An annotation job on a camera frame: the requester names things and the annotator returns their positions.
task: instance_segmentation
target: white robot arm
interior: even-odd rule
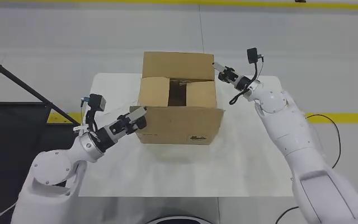
[[[213,66],[220,72],[220,80],[233,84],[248,101],[255,101],[268,135],[291,169],[293,194],[307,222],[358,223],[358,194],[319,154],[309,123],[291,96],[270,90],[255,77],[250,80],[232,68],[219,63]]]
[[[18,196],[11,223],[72,223],[73,206],[76,205],[87,162],[96,162],[121,137],[144,128],[147,125],[146,112],[145,107],[140,107],[99,130],[89,128],[75,139],[69,150],[38,154]],[[89,120],[94,119],[94,113],[93,110],[87,113],[91,114]],[[67,181],[66,187],[58,186],[64,181]]]

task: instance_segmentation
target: round base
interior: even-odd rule
[[[148,224],[211,224],[199,218],[193,218],[189,216],[172,216],[166,218],[160,218],[152,221]]]

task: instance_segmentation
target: yellow tape stripe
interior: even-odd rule
[[[82,122],[82,116],[80,113],[67,113],[70,117],[72,117],[75,121],[81,124]],[[72,123],[69,120],[67,120],[65,117],[58,113],[51,113],[49,116],[49,119],[47,120],[47,123],[49,124],[63,124],[63,123]]]
[[[206,4],[215,6],[245,6],[245,7],[274,7],[274,8],[321,8],[335,10],[358,10],[358,4],[324,3],[324,2],[260,2],[250,0],[14,0],[12,2],[39,3],[159,3],[159,4]]]
[[[340,124],[357,124],[358,123],[358,114],[354,113],[319,113],[331,118],[335,123]],[[311,123],[330,123],[327,118],[322,116],[313,116],[308,118]]]
[[[353,113],[320,113],[331,118],[337,124],[358,124],[358,114]],[[82,116],[80,113],[69,113],[73,119],[81,123]],[[308,118],[311,123],[330,123],[330,121],[321,116],[313,116]],[[58,113],[51,113],[47,123],[71,123],[69,120],[64,118]]]

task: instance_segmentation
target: open cardboard box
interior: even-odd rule
[[[224,114],[216,108],[213,62],[211,54],[144,52],[138,105],[148,111],[147,127],[136,132],[141,143],[213,141]]]

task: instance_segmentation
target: white tablecloth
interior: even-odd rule
[[[91,93],[101,94],[106,110],[98,113],[98,127],[113,122],[136,105],[141,74],[100,73]],[[280,91],[280,81],[260,81]],[[225,109],[220,131],[209,146],[141,144],[135,134],[125,136],[95,164],[88,164],[80,196],[116,197],[228,197],[291,196],[290,170],[269,139],[253,102],[232,85],[216,81],[218,107]]]

